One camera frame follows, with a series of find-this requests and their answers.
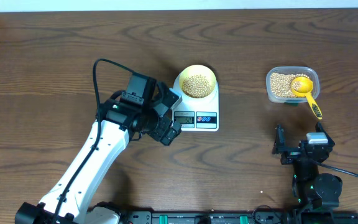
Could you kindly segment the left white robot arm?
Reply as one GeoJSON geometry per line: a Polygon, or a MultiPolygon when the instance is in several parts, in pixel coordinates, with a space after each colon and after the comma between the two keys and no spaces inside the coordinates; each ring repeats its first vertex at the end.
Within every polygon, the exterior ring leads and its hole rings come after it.
{"type": "Polygon", "coordinates": [[[89,136],[62,178],[37,205],[23,203],[15,223],[119,223],[119,212],[104,205],[89,208],[97,188],[135,133],[171,144],[181,125],[167,112],[180,102],[181,95],[165,83],[133,73],[126,90],[98,105],[89,136]]]}

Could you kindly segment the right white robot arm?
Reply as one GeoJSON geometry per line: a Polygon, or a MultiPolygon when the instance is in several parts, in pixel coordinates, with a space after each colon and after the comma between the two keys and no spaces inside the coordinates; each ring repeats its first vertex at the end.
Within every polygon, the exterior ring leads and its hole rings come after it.
{"type": "Polygon", "coordinates": [[[342,192],[340,177],[320,173],[318,165],[328,159],[335,142],[321,123],[297,147],[287,146],[284,129],[278,124],[272,154],[281,155],[282,165],[293,166],[292,191],[299,206],[283,217],[284,223],[334,223],[333,209],[339,206],[342,192]]]}

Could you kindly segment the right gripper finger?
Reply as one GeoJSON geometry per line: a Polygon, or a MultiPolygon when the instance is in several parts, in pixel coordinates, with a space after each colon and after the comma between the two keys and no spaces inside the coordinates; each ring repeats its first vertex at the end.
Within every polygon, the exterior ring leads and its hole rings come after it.
{"type": "Polygon", "coordinates": [[[272,154],[282,154],[285,150],[285,137],[284,137],[284,130],[278,124],[275,128],[275,142],[272,148],[272,154]]]}
{"type": "Polygon", "coordinates": [[[325,129],[323,128],[323,125],[321,124],[321,122],[316,123],[315,130],[316,130],[317,133],[323,133],[326,136],[326,139],[328,140],[328,142],[327,142],[328,145],[330,145],[330,146],[335,145],[335,142],[329,136],[329,134],[325,131],[325,129]]]}

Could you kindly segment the yellow plastic scoop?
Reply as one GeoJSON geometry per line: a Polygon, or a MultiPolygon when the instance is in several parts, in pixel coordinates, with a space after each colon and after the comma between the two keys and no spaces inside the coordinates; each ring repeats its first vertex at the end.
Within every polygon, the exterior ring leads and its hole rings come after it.
{"type": "Polygon", "coordinates": [[[295,96],[300,98],[306,98],[313,114],[318,118],[322,119],[323,114],[313,98],[311,92],[313,90],[313,82],[306,77],[296,77],[291,81],[291,91],[295,96]]]}

